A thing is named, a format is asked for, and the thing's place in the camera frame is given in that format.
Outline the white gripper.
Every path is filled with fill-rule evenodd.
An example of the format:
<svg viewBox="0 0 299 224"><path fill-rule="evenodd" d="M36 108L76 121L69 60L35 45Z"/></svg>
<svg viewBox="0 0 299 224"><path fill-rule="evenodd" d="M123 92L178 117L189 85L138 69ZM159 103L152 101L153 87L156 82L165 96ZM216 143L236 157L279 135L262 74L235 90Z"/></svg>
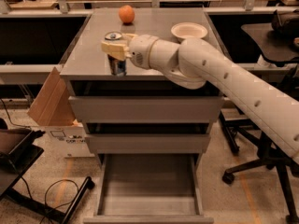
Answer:
<svg viewBox="0 0 299 224"><path fill-rule="evenodd" d="M130 42L101 42L101 49L107 55L125 61L130 58L132 64L142 69L150 69L150 51L154 43L158 40L153 35L136 35L122 33L122 38Z"/></svg>

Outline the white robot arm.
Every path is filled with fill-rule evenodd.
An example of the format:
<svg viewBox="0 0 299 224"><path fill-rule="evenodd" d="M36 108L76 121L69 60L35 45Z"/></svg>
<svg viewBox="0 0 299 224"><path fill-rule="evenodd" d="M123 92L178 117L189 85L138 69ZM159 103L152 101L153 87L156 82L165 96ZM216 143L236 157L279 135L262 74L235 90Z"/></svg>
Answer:
<svg viewBox="0 0 299 224"><path fill-rule="evenodd" d="M200 38L181 43L153 35L123 34L104 40L107 55L161 72L187 89L209 82L225 94L293 161L299 162L299 102L233 63Z"/></svg>

